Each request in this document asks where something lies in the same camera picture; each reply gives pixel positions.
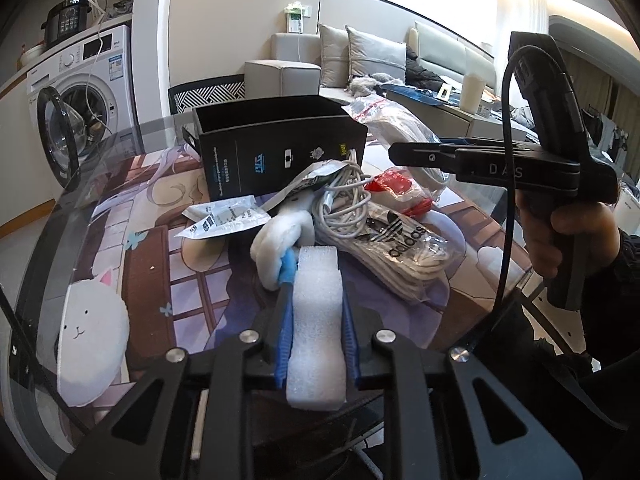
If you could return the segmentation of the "person's right hand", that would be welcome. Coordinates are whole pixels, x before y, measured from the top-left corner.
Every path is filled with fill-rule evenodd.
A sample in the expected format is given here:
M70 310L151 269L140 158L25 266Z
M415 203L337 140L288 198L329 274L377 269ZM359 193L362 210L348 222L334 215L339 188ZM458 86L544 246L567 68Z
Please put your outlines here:
M612 263L620 251L620 230L614 214L602 203L573 204L553 211L548 221L536 218L526 195L518 191L516 206L521 217L525 247L534 270L543 278L555 278L563 260L555 244L555 234L585 235L588 247L588 271L597 271Z

